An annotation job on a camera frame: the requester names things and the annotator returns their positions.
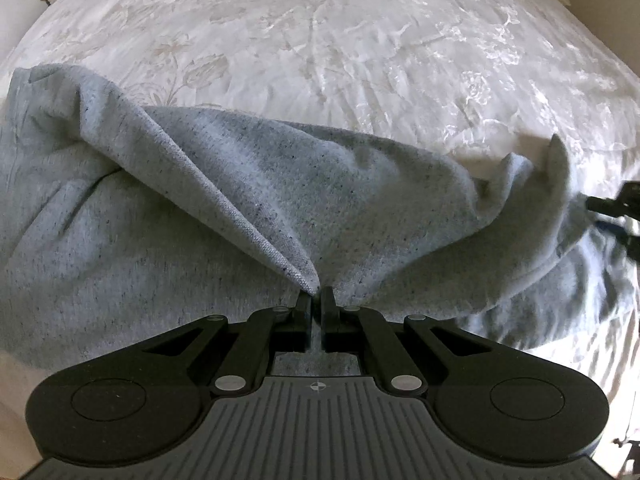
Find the grey speckled sweatpants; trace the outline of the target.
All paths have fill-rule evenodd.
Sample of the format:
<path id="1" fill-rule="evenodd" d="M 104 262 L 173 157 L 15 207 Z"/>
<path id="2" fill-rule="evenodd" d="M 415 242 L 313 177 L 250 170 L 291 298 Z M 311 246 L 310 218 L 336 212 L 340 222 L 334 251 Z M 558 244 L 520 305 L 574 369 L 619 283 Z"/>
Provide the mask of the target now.
<path id="1" fill-rule="evenodd" d="M 334 290 L 519 349 L 636 303 L 563 142 L 486 180 L 366 134 L 141 107 L 80 66 L 13 74 L 1 126 L 1 347 L 59 370 L 218 311 Z"/>

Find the white floral bedspread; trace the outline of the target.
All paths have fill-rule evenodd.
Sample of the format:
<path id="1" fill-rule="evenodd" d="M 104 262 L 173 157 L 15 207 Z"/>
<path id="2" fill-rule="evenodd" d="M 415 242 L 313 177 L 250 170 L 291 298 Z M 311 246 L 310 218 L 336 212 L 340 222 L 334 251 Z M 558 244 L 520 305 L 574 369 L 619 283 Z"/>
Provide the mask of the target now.
<path id="1" fill-rule="evenodd" d="M 143 104 L 373 133 L 476 172 L 559 136 L 591 194 L 639 173 L 639 79 L 558 0 L 58 0 L 1 78 L 48 63 Z"/>

